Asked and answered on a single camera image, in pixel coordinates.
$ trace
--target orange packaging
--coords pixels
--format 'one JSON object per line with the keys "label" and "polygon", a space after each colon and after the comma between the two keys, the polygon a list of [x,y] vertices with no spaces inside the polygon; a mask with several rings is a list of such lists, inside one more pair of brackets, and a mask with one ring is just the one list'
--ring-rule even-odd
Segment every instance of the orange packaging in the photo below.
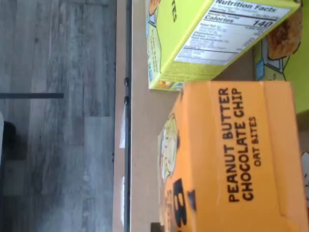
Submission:
{"label": "orange packaging", "polygon": [[289,83],[187,84],[158,153],[166,232],[308,232]]}

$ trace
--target cartoon illustration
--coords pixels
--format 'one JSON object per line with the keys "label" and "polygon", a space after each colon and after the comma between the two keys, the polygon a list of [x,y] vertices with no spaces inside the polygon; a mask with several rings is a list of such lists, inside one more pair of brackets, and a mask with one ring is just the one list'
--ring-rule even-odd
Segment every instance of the cartoon illustration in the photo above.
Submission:
{"label": "cartoon illustration", "polygon": [[259,62],[256,64],[257,80],[286,80],[285,68],[290,57],[301,44],[303,30],[303,5],[293,15],[262,39]]}
{"label": "cartoon illustration", "polygon": [[176,163],[177,150],[177,127],[174,115],[171,115],[161,136],[160,167],[163,182],[166,182],[168,176],[172,175]]}

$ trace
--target wooden floor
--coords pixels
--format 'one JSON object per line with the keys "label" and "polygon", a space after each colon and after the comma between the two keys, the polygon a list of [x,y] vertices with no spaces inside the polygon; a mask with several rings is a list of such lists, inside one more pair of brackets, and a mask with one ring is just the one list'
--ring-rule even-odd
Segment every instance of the wooden floor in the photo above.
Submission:
{"label": "wooden floor", "polygon": [[4,232],[111,232],[116,0],[0,0]]}

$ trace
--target snack box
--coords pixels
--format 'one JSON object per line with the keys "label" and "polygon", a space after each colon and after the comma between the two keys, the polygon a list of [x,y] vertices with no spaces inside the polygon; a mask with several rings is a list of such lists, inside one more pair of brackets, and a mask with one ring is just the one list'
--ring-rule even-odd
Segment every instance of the snack box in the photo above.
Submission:
{"label": "snack box", "polygon": [[160,223],[308,232],[299,150],[288,82],[186,84],[158,137]]}
{"label": "snack box", "polygon": [[145,0],[150,89],[210,80],[293,13],[294,0]]}
{"label": "snack box", "polygon": [[290,81],[294,90],[297,121],[309,127],[309,2],[275,28],[254,48],[257,80]]}

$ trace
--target food image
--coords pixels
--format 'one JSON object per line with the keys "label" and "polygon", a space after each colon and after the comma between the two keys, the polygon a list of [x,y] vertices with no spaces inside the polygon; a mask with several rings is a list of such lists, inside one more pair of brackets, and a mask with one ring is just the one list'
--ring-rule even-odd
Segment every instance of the food image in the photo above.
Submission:
{"label": "food image", "polygon": [[268,34],[268,57],[280,59],[292,55],[302,37],[302,7]]}
{"label": "food image", "polygon": [[149,14],[150,15],[152,15],[155,12],[156,8],[160,4],[160,1],[161,0],[150,0],[150,3],[149,3]]}

